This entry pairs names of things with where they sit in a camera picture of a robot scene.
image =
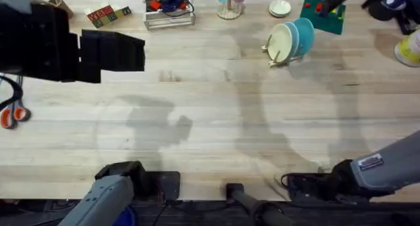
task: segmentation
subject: black cable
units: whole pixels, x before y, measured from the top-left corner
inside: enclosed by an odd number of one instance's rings
[[[222,206],[222,207],[208,209],[208,210],[191,210],[191,211],[189,211],[189,210],[184,210],[182,208],[177,207],[179,204],[174,204],[173,202],[168,202],[168,205],[172,209],[178,210],[178,211],[180,211],[180,212],[182,212],[184,214],[189,214],[189,215],[200,215],[200,214],[204,214],[204,213],[208,213],[208,212],[221,211],[221,210],[225,210],[225,209],[228,209],[228,208],[232,207],[232,204],[227,204],[227,205]]]
[[[158,224],[159,218],[162,215],[162,213],[166,210],[166,208],[168,207],[168,204],[165,204],[164,207],[162,207],[162,209],[160,210],[160,212],[158,213],[158,215],[156,216],[155,221],[153,222],[152,226],[156,226]]]
[[[282,178],[280,178],[280,184],[282,185],[282,187],[284,188],[284,189],[286,189],[286,190],[289,190],[289,186],[287,186],[286,184],[284,184],[284,182],[283,182],[283,178],[285,178],[285,177],[287,177],[289,175],[289,173],[287,173],[287,174],[283,174],[282,175]]]
[[[171,15],[171,14],[167,14],[167,12],[165,12],[165,11],[163,11],[162,10],[162,12],[166,15],[166,16],[170,16],[170,17],[179,17],[179,16],[184,16],[185,14],[188,14],[188,13],[191,13],[191,12],[194,12],[195,11],[195,8],[194,8],[194,6],[193,6],[193,4],[189,1],[189,0],[185,0],[190,6],[191,6],[191,11],[187,11],[187,12],[184,12],[184,13],[181,13],[181,14],[177,14],[177,15]]]

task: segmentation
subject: cable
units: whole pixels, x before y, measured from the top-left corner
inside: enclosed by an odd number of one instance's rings
[[[184,213],[184,214],[189,214],[189,215],[200,215],[200,214],[205,214],[205,213],[208,213],[208,212],[221,211],[221,210],[225,210],[225,209],[228,209],[228,208],[230,208],[230,207],[232,207],[232,206],[233,206],[232,204],[227,204],[227,205],[222,206],[222,207],[213,208],[213,209],[208,209],[208,210],[192,210],[192,211],[188,211],[188,210],[184,210],[184,209],[182,209],[182,208],[177,207],[177,205],[182,204],[182,202],[181,202],[181,203],[179,203],[179,204],[174,204],[174,203],[172,203],[172,202],[168,202],[167,204],[168,204],[168,205],[169,205],[172,209],[174,209],[174,210],[178,210],[178,211],[180,211],[180,212],[182,212],[182,213]]]
[[[166,208],[168,207],[168,204],[165,204],[164,207],[162,207],[162,210],[160,210],[160,212],[158,213],[158,215],[156,216],[155,221],[153,222],[152,226],[156,226],[158,224],[159,218],[162,215],[162,213],[166,210]]]
[[[194,6],[193,6],[193,4],[189,1],[189,0],[185,0],[190,6],[191,6],[191,11],[186,11],[186,12],[184,12],[184,13],[181,13],[181,14],[178,14],[178,15],[171,15],[171,14],[168,14],[167,12],[165,12],[164,10],[163,10],[163,7],[172,7],[172,5],[165,5],[165,3],[162,3],[162,12],[166,15],[166,16],[170,16],[170,17],[179,17],[179,16],[184,16],[185,14],[188,14],[188,13],[191,13],[191,12],[194,12],[195,11],[195,8],[194,8]]]

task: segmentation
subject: red toy piece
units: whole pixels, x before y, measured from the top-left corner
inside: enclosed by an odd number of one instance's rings
[[[186,9],[186,3],[185,2],[181,3],[179,8],[182,9],[182,10],[185,10]]]
[[[160,6],[162,6],[162,4],[161,4],[161,3],[159,3],[157,0],[153,0],[153,1],[150,3],[150,7],[151,7],[152,9],[154,9],[155,11],[157,11],[158,9],[160,9]]]
[[[322,9],[322,3],[318,3],[318,5],[316,5],[315,11],[320,12],[321,9]]]

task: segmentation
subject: label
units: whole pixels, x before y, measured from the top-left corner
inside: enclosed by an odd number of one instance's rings
[[[383,159],[381,154],[374,154],[373,156],[369,156],[367,158],[364,158],[363,160],[359,160],[358,165],[360,170],[364,171],[383,165]]]
[[[420,64],[420,32],[411,34],[399,42],[397,46],[403,58],[414,64]]]

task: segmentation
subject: scissors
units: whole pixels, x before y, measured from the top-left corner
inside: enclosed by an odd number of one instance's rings
[[[16,82],[22,87],[24,78],[17,76]],[[26,122],[31,118],[31,111],[25,108],[22,99],[10,103],[0,115],[1,126],[5,129],[15,129],[18,122]]]

